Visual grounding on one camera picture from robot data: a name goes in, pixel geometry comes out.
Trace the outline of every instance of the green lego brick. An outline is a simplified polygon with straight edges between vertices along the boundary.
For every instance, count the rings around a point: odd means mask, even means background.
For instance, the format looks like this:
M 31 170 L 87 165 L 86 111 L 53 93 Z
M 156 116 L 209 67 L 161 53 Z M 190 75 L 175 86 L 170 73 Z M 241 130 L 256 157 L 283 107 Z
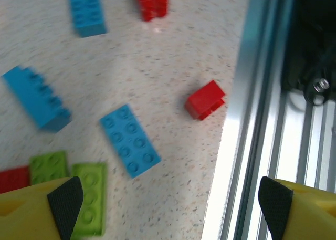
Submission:
M 106 223 L 107 165 L 105 163 L 75 164 L 72 176 L 82 183 L 84 200 L 73 237 L 102 236 Z
M 67 153 L 58 151 L 31 157 L 29 169 L 31 185 L 68 177 Z

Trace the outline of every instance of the speckled countertop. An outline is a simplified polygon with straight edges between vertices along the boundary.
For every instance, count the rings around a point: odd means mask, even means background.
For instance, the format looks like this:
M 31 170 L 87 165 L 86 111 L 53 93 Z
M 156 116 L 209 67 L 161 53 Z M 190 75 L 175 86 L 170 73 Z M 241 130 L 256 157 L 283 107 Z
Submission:
M 226 107 L 200 122 L 183 103 L 211 79 L 229 95 L 247 0 L 171 0 L 152 23 L 134 0 L 102 1 L 109 33 L 79 38 L 68 0 L 0 0 L 0 75 L 34 66 L 73 111 L 60 132 L 38 132 L 1 81 L 0 170 L 59 149 L 69 165 L 107 162 L 101 239 L 200 239 Z M 125 103 L 162 158 L 134 180 L 98 125 Z

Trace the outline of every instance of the red lego brick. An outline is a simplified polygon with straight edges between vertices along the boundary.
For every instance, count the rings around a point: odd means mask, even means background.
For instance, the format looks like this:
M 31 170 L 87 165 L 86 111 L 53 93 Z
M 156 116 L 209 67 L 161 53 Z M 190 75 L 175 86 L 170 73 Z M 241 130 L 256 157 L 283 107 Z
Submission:
M 188 97 L 184 107 L 194 119 L 204 120 L 225 103 L 224 96 L 225 93 L 212 80 Z
M 167 14 L 168 0 L 138 0 L 141 16 L 144 21 Z
M 29 186 L 29 167 L 23 166 L 0 172 L 0 194 Z

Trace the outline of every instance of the metal bolt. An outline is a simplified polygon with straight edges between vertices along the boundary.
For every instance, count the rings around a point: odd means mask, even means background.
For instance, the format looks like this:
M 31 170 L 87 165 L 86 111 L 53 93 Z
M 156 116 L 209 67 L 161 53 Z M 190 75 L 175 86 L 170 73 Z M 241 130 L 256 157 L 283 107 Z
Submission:
M 318 93 L 323 93 L 326 89 L 329 89 L 330 85 L 329 82 L 324 79 L 317 79 L 316 82 L 314 83 L 314 89 L 318 92 Z

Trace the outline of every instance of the black rubber pad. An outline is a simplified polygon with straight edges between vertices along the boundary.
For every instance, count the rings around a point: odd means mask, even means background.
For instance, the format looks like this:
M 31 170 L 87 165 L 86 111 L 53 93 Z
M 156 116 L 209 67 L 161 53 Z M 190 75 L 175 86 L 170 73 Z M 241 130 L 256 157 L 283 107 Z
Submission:
M 61 240 L 70 240 L 83 203 L 83 189 L 75 176 L 47 195 Z
M 282 240 L 292 198 L 291 189 L 269 177 L 261 178 L 258 199 L 273 240 Z

